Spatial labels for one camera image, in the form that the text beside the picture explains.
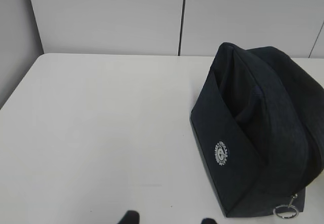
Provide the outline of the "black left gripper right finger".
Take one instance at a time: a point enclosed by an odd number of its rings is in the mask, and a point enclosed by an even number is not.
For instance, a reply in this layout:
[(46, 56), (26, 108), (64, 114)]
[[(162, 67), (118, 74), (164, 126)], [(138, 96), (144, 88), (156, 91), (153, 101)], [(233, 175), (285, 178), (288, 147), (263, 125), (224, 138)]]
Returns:
[(216, 212), (213, 210), (204, 211), (201, 213), (201, 224), (216, 224)]

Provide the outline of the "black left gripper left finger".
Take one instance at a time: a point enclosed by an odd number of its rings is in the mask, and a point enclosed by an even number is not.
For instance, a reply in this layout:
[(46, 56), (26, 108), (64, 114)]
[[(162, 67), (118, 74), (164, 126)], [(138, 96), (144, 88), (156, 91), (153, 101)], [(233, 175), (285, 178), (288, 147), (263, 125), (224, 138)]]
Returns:
[(119, 220), (118, 224), (139, 224), (140, 214), (135, 210), (128, 210)]

